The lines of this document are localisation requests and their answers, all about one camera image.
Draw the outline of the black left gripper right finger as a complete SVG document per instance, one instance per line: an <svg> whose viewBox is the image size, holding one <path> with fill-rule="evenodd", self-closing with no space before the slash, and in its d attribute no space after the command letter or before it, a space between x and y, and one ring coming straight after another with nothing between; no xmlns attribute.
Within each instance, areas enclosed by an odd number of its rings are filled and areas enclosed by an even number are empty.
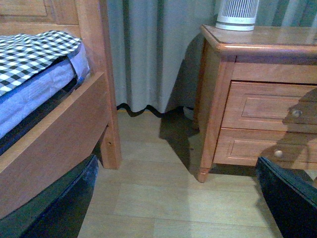
<svg viewBox="0 0 317 238"><path fill-rule="evenodd" d="M268 208L284 238L317 236L317 188L266 157L256 175Z"/></svg>

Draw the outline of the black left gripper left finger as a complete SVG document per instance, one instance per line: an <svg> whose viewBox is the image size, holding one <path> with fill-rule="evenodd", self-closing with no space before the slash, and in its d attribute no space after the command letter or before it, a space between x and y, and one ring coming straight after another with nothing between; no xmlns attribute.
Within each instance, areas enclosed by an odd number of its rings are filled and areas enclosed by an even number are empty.
<svg viewBox="0 0 317 238"><path fill-rule="evenodd" d="M76 238L98 175L96 155L84 161L23 206L0 220L2 238Z"/></svg>

